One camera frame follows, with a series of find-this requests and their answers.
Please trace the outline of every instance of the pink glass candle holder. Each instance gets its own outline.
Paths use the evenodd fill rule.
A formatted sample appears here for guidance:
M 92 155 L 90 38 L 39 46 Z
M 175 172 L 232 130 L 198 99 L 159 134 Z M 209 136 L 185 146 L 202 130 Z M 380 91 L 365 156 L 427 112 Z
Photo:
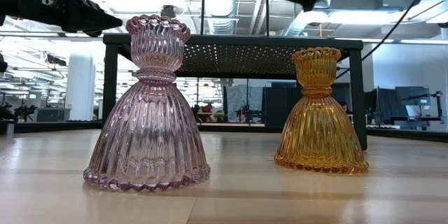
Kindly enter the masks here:
M 190 30 L 156 15 L 133 17 L 132 61 L 140 68 L 101 131 L 84 179 L 111 190 L 163 190 L 208 179 L 195 117 L 176 88 Z

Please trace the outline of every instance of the wooden table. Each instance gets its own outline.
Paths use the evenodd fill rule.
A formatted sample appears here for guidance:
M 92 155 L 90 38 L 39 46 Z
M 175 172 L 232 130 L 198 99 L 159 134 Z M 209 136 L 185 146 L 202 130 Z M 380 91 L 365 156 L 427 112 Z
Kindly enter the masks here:
M 202 133 L 209 181 L 138 194 L 83 184 L 98 135 L 0 140 L 0 223 L 448 223 L 448 144 L 370 137 L 370 172 L 339 175 L 276 166 L 280 134 Z

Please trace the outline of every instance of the black cable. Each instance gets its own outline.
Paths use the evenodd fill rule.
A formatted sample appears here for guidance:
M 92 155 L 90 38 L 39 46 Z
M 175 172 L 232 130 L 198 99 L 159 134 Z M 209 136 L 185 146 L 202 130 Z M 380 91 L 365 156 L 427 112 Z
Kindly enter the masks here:
M 392 27 L 392 29 L 385 35 L 385 37 L 368 53 L 366 54 L 364 57 L 361 58 L 361 61 L 364 61 L 367 57 L 371 56 L 371 54 L 376 51 L 378 49 L 378 47 L 380 45 L 382 45 L 386 39 L 393 33 L 393 31 L 398 27 L 398 25 L 401 23 L 401 21 L 403 21 L 406 17 L 406 15 L 411 11 L 412 7 L 414 7 L 414 5 L 420 0 L 413 0 L 412 3 L 409 5 L 409 7 L 407 8 L 407 10 L 405 11 L 405 13 L 403 13 L 403 15 L 400 17 L 400 19 L 395 23 L 395 25 Z M 344 74 L 346 74 L 348 71 L 350 71 L 350 68 L 348 68 L 347 70 L 343 71 L 341 74 L 336 76 L 336 80 L 338 78 L 341 78 Z

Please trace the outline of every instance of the ribbed glass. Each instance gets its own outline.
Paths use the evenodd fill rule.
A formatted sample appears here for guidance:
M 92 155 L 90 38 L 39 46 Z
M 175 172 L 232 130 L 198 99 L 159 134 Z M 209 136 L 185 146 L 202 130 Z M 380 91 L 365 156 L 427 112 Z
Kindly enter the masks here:
M 101 131 L 84 179 L 100 188 L 141 191 L 208 179 L 196 121 L 173 82 L 190 30 L 156 15 L 133 17 L 132 61 L 141 69 Z
M 315 172 L 368 170 L 350 119 L 330 96 L 340 57 L 334 48 L 311 48 L 293 55 L 304 97 L 286 121 L 274 157 L 277 164 Z

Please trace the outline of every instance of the glass base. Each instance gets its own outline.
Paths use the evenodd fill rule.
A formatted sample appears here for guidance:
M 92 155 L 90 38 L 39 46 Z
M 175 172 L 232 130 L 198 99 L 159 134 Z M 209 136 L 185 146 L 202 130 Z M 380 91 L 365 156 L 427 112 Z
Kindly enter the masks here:
M 209 178 L 201 136 L 183 95 L 164 80 L 140 80 L 113 108 L 84 180 L 110 190 L 178 188 Z
M 274 160 L 314 172 L 359 173 L 369 167 L 350 119 L 332 97 L 301 98 L 286 121 Z

